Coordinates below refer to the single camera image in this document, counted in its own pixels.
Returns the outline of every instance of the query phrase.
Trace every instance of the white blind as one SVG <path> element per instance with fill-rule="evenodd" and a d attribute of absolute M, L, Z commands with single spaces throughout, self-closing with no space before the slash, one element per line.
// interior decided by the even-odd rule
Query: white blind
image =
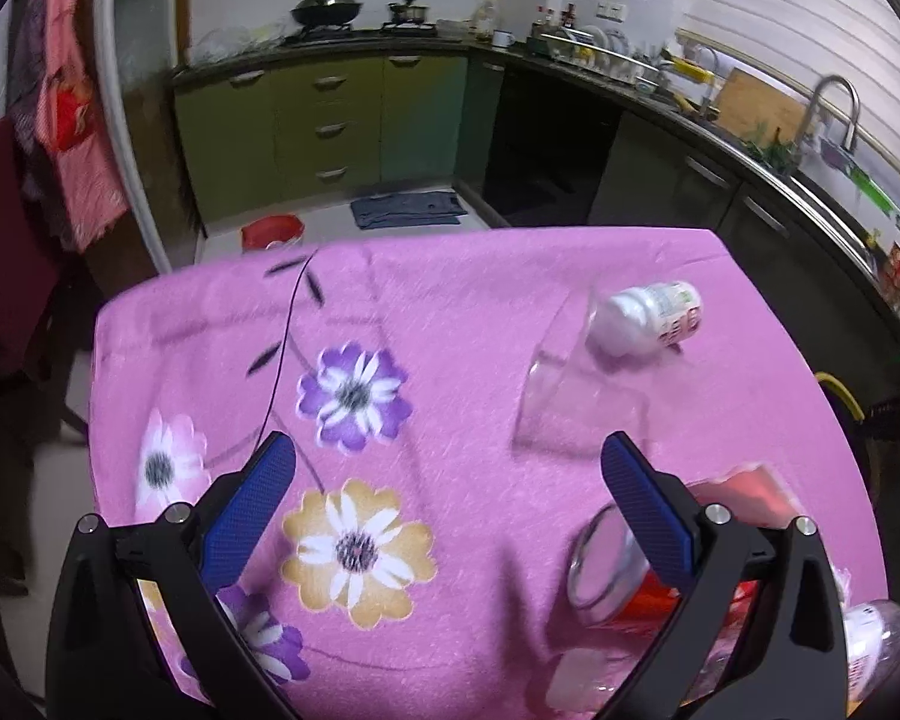
<path fill-rule="evenodd" d="M 847 77 L 860 124 L 900 160 L 900 20 L 886 0 L 687 0 L 682 26 L 810 88 Z M 826 98 L 850 112 L 844 92 Z"/>

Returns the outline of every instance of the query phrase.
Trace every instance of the purple flower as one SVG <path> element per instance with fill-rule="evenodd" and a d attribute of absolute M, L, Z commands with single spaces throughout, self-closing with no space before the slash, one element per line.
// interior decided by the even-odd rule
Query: purple flower
<path fill-rule="evenodd" d="M 247 595 L 233 584 L 217 593 L 217 600 L 230 624 L 250 648 L 253 659 L 266 675 L 278 685 L 300 682 L 310 675 L 310 666 L 300 658 L 303 637 L 300 631 L 284 625 L 269 610 L 266 595 Z M 180 661 L 184 674 L 196 678 L 197 672 L 189 659 Z"/>
<path fill-rule="evenodd" d="M 341 452 L 359 452 L 367 436 L 393 440 L 413 411 L 397 394 L 407 381 L 386 349 L 365 352 L 351 341 L 324 349 L 317 373 L 300 377 L 296 412 L 317 420 L 317 444 L 336 443 Z"/>

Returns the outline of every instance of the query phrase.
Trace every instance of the white mug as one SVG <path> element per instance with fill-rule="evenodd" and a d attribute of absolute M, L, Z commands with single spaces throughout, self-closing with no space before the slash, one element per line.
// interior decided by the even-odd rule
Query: white mug
<path fill-rule="evenodd" d="M 514 38 L 514 33 L 504 32 L 502 29 L 493 30 L 492 45 L 495 49 L 508 49 L 510 46 L 514 45 L 515 41 L 516 38 Z"/>

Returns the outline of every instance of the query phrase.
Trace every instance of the pink tablecloth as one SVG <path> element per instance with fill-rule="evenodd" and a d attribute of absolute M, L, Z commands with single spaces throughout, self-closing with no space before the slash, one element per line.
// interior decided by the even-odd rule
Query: pink tablecloth
<path fill-rule="evenodd" d="M 111 525 L 195 500 L 247 459 L 300 264 L 266 272 L 310 251 L 188 269 L 101 314 L 91 456 Z M 607 492 L 596 461 L 517 458 L 511 437 L 535 348 L 596 278 L 621 289 L 686 279 L 706 305 L 679 394 L 644 382 L 650 461 L 687 482 L 768 464 L 850 571 L 851 603 L 886 595 L 840 428 L 709 232 L 375 240 L 324 247 L 308 271 L 324 305 L 301 282 L 298 349 L 287 349 L 269 420 L 298 444 L 298 474 L 240 586 L 221 596 L 305 716 L 546 714 L 541 675 L 582 635 L 562 596 L 569 544 Z M 609 413 L 607 432 L 616 427 Z M 159 599 L 149 603 L 180 685 L 198 695 Z"/>

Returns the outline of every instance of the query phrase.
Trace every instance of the blue gripper pad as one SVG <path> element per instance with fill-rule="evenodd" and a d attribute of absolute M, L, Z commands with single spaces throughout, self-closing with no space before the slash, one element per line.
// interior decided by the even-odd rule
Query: blue gripper pad
<path fill-rule="evenodd" d="M 663 584 L 685 593 L 694 579 L 693 536 L 661 492 L 653 466 L 622 432 L 604 441 L 600 466 L 650 567 Z"/>
<path fill-rule="evenodd" d="M 234 584 L 296 471 L 293 442 L 272 433 L 251 458 L 236 493 L 203 537 L 200 579 L 211 594 Z"/>

